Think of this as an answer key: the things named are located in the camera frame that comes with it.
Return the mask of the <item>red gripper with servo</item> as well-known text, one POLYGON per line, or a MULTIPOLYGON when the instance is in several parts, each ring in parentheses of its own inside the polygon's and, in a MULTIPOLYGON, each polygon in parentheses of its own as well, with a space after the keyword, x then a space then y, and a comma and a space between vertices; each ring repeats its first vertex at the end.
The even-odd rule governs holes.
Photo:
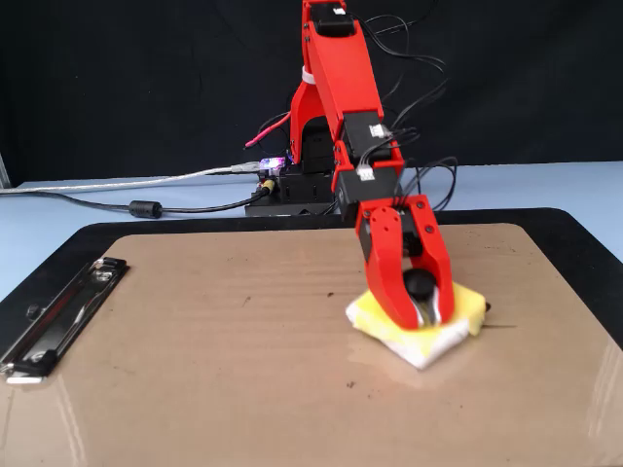
POLYGON ((425 195, 362 201, 357 214, 357 235, 368 288, 397 326, 407 330, 419 327, 418 312, 403 279, 403 256, 415 257, 412 265, 434 276, 436 322, 446 324, 452 319, 455 298, 451 262, 425 195))

